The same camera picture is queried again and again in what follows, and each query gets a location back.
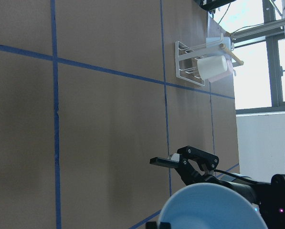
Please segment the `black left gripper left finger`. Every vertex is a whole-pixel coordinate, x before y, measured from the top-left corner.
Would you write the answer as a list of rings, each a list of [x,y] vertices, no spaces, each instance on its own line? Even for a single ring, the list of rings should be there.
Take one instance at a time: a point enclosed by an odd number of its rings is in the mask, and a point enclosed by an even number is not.
[[[156,221],[149,221],[146,223],[146,229],[157,229],[157,222]]]

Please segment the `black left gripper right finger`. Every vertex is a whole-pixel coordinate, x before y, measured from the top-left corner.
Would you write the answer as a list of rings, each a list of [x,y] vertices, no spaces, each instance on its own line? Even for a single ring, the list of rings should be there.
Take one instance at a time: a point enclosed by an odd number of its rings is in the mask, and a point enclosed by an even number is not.
[[[168,222],[160,222],[159,229],[171,229],[171,224]]]

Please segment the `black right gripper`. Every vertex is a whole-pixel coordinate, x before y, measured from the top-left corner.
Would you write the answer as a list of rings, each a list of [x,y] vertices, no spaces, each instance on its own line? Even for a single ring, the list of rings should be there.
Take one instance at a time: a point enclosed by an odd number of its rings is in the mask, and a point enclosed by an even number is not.
[[[186,185],[214,183],[236,191],[249,202],[257,204],[262,215],[285,215],[285,174],[276,174],[271,182],[255,181],[217,169],[219,158],[192,146],[177,150],[168,158],[154,157],[151,165],[177,168]]]

